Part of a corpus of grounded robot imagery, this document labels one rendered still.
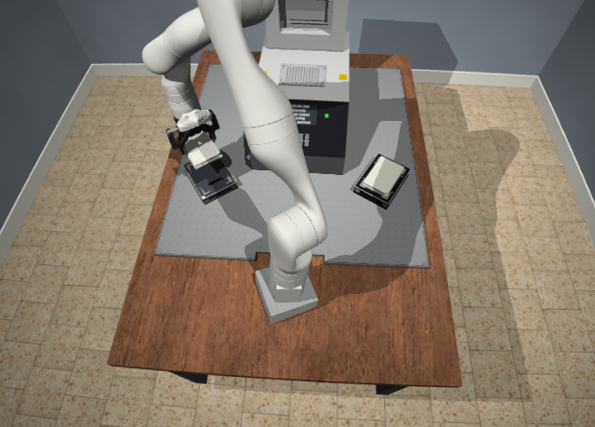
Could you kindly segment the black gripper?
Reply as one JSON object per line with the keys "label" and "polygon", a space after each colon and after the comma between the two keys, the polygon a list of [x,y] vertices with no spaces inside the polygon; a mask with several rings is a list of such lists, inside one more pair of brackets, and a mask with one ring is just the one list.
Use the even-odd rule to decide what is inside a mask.
{"label": "black gripper", "polygon": [[[219,129],[219,124],[218,124],[218,120],[217,120],[215,114],[212,112],[212,110],[209,110],[209,111],[212,113],[212,117],[213,117],[212,120],[211,120],[211,122],[213,124],[212,126],[204,123],[204,124],[202,124],[202,125],[200,125],[198,127],[192,128],[192,129],[187,130],[187,131],[184,131],[184,132],[180,132],[179,129],[178,129],[178,126],[177,126],[177,122],[180,119],[177,119],[177,118],[175,118],[173,116],[174,117],[174,120],[176,122],[176,128],[173,128],[173,129],[167,128],[166,129],[166,134],[167,134],[168,139],[169,139],[169,142],[170,142],[170,144],[171,144],[171,146],[173,147],[174,150],[176,150],[177,148],[180,148],[182,154],[183,155],[185,154],[187,156],[188,153],[187,153],[186,148],[184,146],[185,143],[188,141],[189,137],[192,137],[195,134],[199,134],[199,133],[201,133],[201,131],[204,131],[206,133],[208,132],[210,139],[213,142],[215,142],[215,140],[216,140],[215,131],[217,129]],[[176,137],[177,132],[178,132],[178,140],[175,141],[175,137]]]}

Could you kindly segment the cream rectangular well plate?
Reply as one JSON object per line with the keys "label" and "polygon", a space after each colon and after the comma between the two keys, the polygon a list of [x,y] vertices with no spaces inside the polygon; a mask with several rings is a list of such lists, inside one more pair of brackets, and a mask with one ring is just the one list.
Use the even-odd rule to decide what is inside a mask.
{"label": "cream rectangular well plate", "polygon": [[362,185],[387,197],[403,171],[404,167],[381,156]]}

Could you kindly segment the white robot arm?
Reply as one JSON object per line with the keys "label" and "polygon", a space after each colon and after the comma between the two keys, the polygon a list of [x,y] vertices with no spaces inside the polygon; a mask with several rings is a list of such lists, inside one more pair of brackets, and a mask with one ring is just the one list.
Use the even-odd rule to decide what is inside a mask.
{"label": "white robot arm", "polygon": [[191,56],[213,43],[251,153],[288,185],[295,198],[294,206],[268,222],[269,289],[275,302],[299,302],[312,248],[327,237],[327,225],[291,103],[257,64],[243,29],[268,18],[275,0],[197,0],[197,4],[199,8],[177,18],[143,48],[142,60],[149,71],[163,74],[168,106],[180,119],[178,130],[184,132],[213,118],[210,111],[200,110],[191,80]]}

